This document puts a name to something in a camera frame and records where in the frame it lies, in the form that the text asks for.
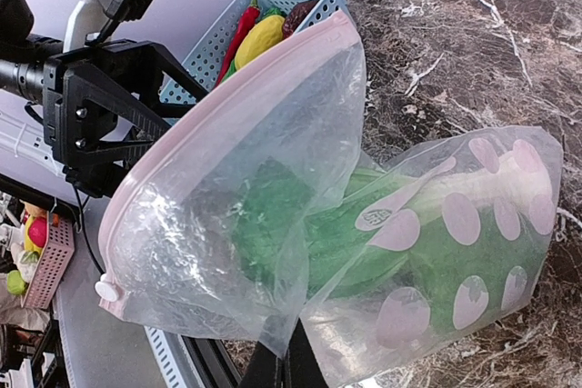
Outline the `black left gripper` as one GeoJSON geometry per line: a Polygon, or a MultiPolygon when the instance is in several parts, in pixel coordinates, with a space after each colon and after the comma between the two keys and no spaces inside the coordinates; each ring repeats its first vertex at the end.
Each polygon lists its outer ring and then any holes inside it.
{"type": "Polygon", "coordinates": [[[169,50],[123,41],[50,57],[45,63],[45,141],[65,179],[94,198],[110,197],[134,163],[190,103],[160,100],[168,76],[196,100],[208,92],[169,50]]]}

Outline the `clear zip top bag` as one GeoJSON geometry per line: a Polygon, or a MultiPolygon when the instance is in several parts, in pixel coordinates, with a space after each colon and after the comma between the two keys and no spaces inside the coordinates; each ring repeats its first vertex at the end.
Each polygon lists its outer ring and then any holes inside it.
{"type": "Polygon", "coordinates": [[[276,355],[298,325],[331,386],[526,306],[563,164],[539,127],[362,161],[366,60],[336,12],[214,89],[138,161],[99,231],[101,306],[276,355]]]}

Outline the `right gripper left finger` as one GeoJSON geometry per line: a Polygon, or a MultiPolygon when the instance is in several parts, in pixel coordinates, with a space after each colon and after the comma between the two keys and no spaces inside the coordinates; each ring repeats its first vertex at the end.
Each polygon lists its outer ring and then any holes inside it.
{"type": "Polygon", "coordinates": [[[257,343],[251,361],[242,377],[239,388],[281,388],[283,386],[283,361],[257,343]]]}

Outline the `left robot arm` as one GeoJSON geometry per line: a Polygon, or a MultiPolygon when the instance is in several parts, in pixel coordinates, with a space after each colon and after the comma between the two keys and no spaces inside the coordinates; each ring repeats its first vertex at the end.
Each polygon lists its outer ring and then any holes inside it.
{"type": "Polygon", "coordinates": [[[173,79],[195,100],[205,88],[161,44],[114,40],[153,0],[84,0],[64,40],[32,34],[26,0],[1,0],[1,86],[40,106],[37,121],[66,181],[91,197],[112,196],[129,169],[188,104],[164,103],[173,79]]]}

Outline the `green leafy vegetable toy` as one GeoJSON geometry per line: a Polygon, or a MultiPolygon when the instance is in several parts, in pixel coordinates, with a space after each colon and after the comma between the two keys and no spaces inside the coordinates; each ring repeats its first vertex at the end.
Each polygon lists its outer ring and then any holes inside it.
{"type": "Polygon", "coordinates": [[[406,322],[463,331],[519,305],[555,213],[547,169],[512,154],[467,173],[454,158],[418,177],[358,169],[342,201],[319,211],[314,190],[271,160],[239,197],[232,237],[247,277],[270,285],[306,268],[307,300],[357,298],[393,342],[406,322]]]}

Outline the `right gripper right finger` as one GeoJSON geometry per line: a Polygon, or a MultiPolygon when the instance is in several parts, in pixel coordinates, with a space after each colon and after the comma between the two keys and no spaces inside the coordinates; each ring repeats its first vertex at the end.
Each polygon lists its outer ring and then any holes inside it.
{"type": "Polygon", "coordinates": [[[328,388],[300,320],[297,321],[284,359],[284,386],[328,388]]]}

